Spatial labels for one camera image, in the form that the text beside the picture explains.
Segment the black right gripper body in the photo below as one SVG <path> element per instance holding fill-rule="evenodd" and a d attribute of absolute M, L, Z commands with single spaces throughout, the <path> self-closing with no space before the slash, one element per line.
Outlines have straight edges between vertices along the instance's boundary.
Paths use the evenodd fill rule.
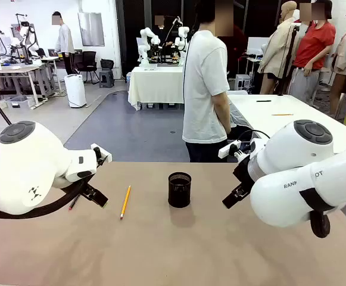
<path fill-rule="evenodd" d="M 240 184 L 237 189 L 241 189 L 242 192 L 250 192 L 254 185 L 254 181 L 248 173 L 248 163 L 250 162 L 250 156 L 247 155 L 240 163 L 235 167 L 233 174 L 238 179 Z"/>

